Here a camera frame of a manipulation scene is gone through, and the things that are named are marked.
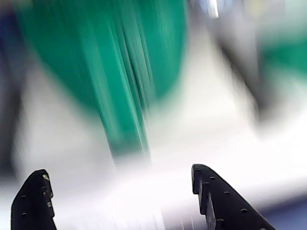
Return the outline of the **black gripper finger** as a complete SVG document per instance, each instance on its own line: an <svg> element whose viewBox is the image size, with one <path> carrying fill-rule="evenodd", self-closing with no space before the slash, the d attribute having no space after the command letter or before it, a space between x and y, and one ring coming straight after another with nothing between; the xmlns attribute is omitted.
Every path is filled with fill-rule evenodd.
<svg viewBox="0 0 307 230"><path fill-rule="evenodd" d="M210 167L191 168L192 192L199 198L200 213L209 230L274 230L228 182Z"/></svg>
<svg viewBox="0 0 307 230"><path fill-rule="evenodd" d="M56 230L53 191L45 169L25 180L11 206L11 230Z"/></svg>

